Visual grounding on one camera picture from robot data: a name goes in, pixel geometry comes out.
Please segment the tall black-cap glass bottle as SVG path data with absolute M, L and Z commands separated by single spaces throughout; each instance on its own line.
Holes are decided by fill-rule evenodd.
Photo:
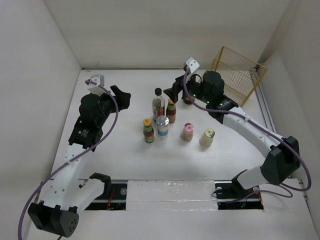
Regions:
M 162 96 L 162 89 L 157 87 L 154 90 L 155 97 L 152 100 L 152 117 L 156 122 L 159 116 L 165 115 L 165 99 Z

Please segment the yellow-cap sauce bottle front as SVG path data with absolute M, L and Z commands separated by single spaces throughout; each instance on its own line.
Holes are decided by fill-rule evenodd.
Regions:
M 149 118 L 143 120 L 143 135 L 145 142 L 148 144 L 155 140 L 154 129 Z

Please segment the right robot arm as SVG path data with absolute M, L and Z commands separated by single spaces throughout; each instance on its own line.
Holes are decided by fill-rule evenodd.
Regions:
M 196 99 L 205 103 L 204 111 L 244 137 L 265 158 L 262 165 L 245 169 L 226 186 L 217 187 L 213 197 L 226 199 L 228 203 L 240 202 L 262 193 L 259 186 L 263 184 L 278 186 L 287 191 L 287 198 L 293 197 L 292 188 L 283 182 L 301 166 L 298 140 L 292 136 L 282 137 L 250 118 L 236 102 L 225 95 L 225 82 L 218 72 L 205 72 L 199 82 L 196 76 L 187 70 L 164 93 L 174 103 L 178 101 L 179 93 L 191 104 Z

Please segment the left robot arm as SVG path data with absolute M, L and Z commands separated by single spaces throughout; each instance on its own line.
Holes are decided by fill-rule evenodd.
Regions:
M 94 152 L 107 138 L 102 127 L 110 114 L 118 115 L 130 106 L 131 94 L 112 85 L 107 91 L 101 84 L 89 82 L 90 93 L 80 100 L 79 117 L 68 140 L 64 164 L 47 178 L 53 180 L 49 191 L 38 202 L 27 204 L 27 213 L 41 231 L 69 238 L 79 223 L 79 214 L 97 198 L 111 194 L 110 176 L 93 173 L 87 183 L 78 179 L 86 165 L 84 155 Z

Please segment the yellow-cap sauce bottle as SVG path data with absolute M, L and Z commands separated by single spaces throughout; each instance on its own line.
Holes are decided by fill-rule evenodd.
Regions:
M 166 116 L 169 120 L 169 123 L 172 124 L 176 121 L 176 104 L 169 98 L 167 109 L 166 109 Z
M 148 144 L 155 140 L 154 129 L 149 118 L 143 120 L 143 135 L 145 142 Z

